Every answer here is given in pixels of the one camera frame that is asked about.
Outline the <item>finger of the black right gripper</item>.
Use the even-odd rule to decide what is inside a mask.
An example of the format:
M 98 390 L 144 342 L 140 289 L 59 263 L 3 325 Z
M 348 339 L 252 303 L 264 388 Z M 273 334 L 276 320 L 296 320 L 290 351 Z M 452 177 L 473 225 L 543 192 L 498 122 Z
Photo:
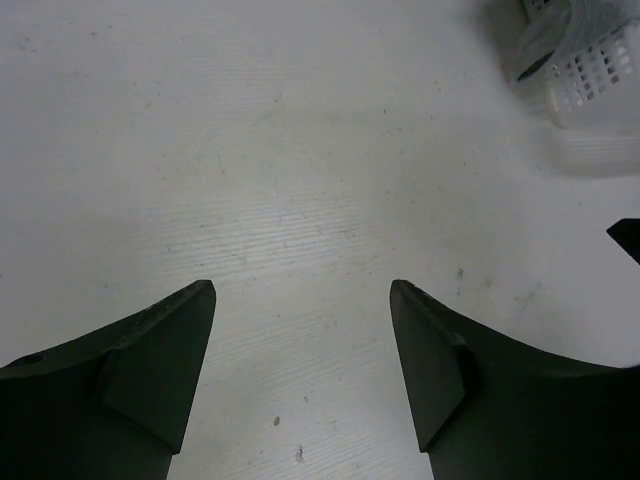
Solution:
M 640 263 L 639 218 L 621 219 L 606 232 L 637 264 Z

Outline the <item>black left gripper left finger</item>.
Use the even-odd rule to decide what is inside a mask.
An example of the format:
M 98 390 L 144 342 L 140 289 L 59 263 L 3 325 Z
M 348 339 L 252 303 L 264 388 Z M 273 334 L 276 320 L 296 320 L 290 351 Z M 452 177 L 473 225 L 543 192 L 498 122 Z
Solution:
M 154 305 L 1 369 L 4 479 L 164 479 L 183 445 L 216 292 Z

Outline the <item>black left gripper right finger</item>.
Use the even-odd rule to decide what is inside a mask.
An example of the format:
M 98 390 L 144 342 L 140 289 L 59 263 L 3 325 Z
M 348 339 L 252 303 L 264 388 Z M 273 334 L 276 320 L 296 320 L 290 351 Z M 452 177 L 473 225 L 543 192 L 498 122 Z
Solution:
M 635 479 L 639 370 L 531 347 L 390 288 L 419 449 L 437 479 Z

